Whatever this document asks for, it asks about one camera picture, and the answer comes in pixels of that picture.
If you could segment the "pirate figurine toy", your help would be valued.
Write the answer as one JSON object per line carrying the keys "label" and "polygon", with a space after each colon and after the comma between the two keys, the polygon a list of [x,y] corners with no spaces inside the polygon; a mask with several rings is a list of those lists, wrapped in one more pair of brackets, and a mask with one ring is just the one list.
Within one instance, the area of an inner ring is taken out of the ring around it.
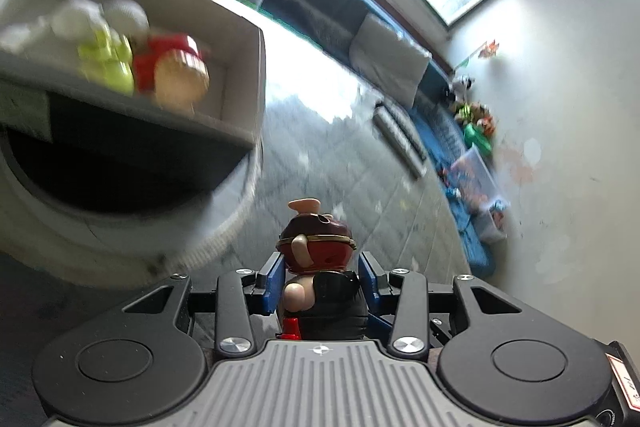
{"label": "pirate figurine toy", "polygon": [[361,340],[368,310],[358,275],[348,269],[357,244],[345,222],[321,211],[319,199],[291,200],[295,216],[277,251],[291,278],[280,299],[283,340]]}

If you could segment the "white plush doll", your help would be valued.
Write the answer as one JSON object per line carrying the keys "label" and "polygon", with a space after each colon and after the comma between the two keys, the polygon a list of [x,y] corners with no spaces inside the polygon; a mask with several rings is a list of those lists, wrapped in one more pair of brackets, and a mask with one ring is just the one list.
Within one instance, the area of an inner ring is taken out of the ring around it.
{"label": "white plush doll", "polygon": [[27,23],[12,24],[1,31],[1,47],[20,53],[52,34],[72,43],[88,43],[93,38],[146,38],[149,17],[134,0],[65,0],[49,14]]}

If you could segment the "small white container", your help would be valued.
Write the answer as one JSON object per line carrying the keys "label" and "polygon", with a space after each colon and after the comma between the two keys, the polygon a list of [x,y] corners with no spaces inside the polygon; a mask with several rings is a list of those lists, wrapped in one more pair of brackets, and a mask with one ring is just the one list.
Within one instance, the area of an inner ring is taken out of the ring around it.
{"label": "small white container", "polygon": [[506,232],[503,230],[505,213],[504,207],[492,207],[474,217],[473,227],[481,242],[491,245],[506,238]]}

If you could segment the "white remote control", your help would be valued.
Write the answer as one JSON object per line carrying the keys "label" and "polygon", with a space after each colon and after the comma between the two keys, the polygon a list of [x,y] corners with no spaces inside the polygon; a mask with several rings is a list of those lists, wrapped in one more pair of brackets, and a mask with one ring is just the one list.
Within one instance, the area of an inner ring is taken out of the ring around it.
{"label": "white remote control", "polygon": [[374,109],[372,120],[378,131],[382,133],[385,140],[396,152],[398,157],[406,164],[410,172],[415,178],[423,178],[426,173],[425,161],[422,161],[404,132],[397,126],[390,113],[378,105]]}

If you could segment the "clear plastic toy bin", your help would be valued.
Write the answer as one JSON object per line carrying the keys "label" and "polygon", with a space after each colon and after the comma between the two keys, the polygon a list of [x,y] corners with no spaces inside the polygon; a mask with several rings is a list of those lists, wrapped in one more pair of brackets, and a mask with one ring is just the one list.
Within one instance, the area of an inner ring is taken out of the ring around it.
{"label": "clear plastic toy bin", "polygon": [[449,179],[460,191],[469,212],[489,210],[502,196],[476,145],[450,166]]}

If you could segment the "white round turntable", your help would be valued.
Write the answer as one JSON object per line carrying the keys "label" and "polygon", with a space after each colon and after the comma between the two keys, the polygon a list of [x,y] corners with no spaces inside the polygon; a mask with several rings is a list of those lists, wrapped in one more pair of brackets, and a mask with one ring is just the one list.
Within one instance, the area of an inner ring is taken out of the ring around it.
{"label": "white round turntable", "polygon": [[104,216],[38,194],[1,147],[1,250],[80,286],[136,288],[216,261],[241,232],[262,175],[256,146],[215,191],[156,215]]}

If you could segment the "black remote control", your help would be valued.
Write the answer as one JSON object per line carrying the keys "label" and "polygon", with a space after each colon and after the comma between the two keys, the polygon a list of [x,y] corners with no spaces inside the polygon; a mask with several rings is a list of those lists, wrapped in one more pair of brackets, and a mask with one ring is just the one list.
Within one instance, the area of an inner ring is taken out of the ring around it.
{"label": "black remote control", "polygon": [[382,101],[380,103],[388,113],[397,126],[404,132],[404,135],[411,143],[413,150],[416,151],[422,161],[427,160],[427,150],[420,138],[420,134],[409,117],[408,113],[400,106],[390,103],[389,101]]}

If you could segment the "green plastic tub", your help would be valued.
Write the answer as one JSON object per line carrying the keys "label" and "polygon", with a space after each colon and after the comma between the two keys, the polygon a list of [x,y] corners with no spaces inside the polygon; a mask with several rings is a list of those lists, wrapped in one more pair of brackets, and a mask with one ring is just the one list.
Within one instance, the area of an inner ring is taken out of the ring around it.
{"label": "green plastic tub", "polygon": [[463,138],[468,147],[476,146],[480,155],[487,157],[492,154],[490,141],[480,126],[467,124],[463,129]]}

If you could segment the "plush toys pile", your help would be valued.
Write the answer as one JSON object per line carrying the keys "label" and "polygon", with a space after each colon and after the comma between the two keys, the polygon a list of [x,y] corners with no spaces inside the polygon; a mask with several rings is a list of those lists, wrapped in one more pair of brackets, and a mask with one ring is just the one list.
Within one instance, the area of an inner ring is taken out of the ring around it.
{"label": "plush toys pile", "polygon": [[496,132],[494,117],[485,104],[470,99],[474,82],[475,80],[469,76],[458,76],[450,81],[447,94],[448,109],[462,129],[468,124],[474,124],[485,138],[491,139]]}

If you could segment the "grey cushion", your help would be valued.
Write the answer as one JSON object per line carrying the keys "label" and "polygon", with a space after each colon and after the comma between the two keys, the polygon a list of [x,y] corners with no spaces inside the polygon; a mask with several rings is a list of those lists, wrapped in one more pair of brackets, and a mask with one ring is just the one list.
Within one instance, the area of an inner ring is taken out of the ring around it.
{"label": "grey cushion", "polygon": [[349,46],[360,76],[405,108],[413,106],[432,54],[374,14],[368,14]]}

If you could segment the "black cardboard box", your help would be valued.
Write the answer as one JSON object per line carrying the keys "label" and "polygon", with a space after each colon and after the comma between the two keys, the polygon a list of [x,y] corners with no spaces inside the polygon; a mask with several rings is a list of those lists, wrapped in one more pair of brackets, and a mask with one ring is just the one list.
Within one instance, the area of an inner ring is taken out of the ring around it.
{"label": "black cardboard box", "polygon": [[1,0],[19,176],[78,208],[211,190],[259,142],[262,31],[219,0]]}

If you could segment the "red round toy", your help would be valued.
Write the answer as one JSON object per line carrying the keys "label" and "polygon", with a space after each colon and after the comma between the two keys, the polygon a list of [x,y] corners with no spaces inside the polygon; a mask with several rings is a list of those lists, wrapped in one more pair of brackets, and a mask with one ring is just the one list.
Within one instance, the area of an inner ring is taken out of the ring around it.
{"label": "red round toy", "polygon": [[165,64],[193,68],[201,72],[208,83],[208,69],[195,39],[188,34],[161,34],[152,35],[134,47],[132,72],[136,90],[141,93],[154,91],[156,74]]}

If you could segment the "blue sofa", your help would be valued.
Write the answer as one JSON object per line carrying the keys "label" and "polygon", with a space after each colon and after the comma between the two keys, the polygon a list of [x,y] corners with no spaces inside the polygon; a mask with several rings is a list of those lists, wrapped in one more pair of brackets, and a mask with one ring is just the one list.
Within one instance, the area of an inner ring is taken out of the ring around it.
{"label": "blue sofa", "polygon": [[435,102],[447,89],[445,74],[374,0],[245,1],[408,109],[436,165],[450,161],[442,136],[452,129],[452,120]]}

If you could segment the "green frog toy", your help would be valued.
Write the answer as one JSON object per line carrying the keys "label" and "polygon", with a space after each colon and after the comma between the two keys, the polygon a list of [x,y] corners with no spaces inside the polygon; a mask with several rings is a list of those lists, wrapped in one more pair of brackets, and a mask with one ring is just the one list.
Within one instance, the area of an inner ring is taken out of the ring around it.
{"label": "green frog toy", "polygon": [[94,28],[92,39],[77,47],[79,69],[88,80],[124,95],[134,94],[129,40],[111,28]]}

